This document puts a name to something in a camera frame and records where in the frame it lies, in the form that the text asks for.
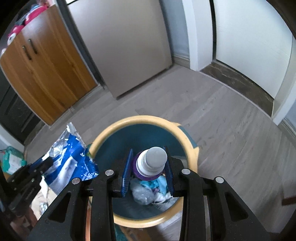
green container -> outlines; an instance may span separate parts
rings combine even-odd
[[[15,173],[19,168],[25,166],[27,162],[24,155],[12,146],[7,147],[3,155],[2,170],[10,175]]]

triangular cutout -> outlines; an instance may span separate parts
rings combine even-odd
[[[247,212],[229,192],[225,193],[225,198],[229,209],[230,218],[233,222],[248,218]]]
[[[57,207],[52,211],[52,213],[48,216],[49,220],[57,221],[59,223],[63,223],[66,218],[66,213],[70,201],[71,193],[67,193]]]

wooden cabinet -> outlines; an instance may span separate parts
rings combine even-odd
[[[19,96],[49,125],[96,86],[56,6],[23,28],[0,64]]]

cabinet handle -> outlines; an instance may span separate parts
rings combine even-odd
[[[27,51],[27,48],[26,48],[26,46],[25,46],[25,45],[23,45],[23,46],[22,46],[22,48],[23,48],[23,50],[25,51],[25,54],[26,54],[26,56],[28,57],[28,59],[29,59],[29,60],[32,60],[32,58],[31,58],[30,54],[29,54],[29,53],[28,53],[28,51]]]
[[[29,41],[29,43],[30,43],[30,45],[31,45],[31,47],[32,47],[32,49],[33,49],[33,51],[34,51],[34,53],[35,53],[35,54],[38,54],[37,49],[35,48],[32,39],[28,39],[28,41]]]

gray refrigerator door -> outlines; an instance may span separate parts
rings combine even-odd
[[[68,7],[114,97],[172,64],[158,0],[78,0]]]

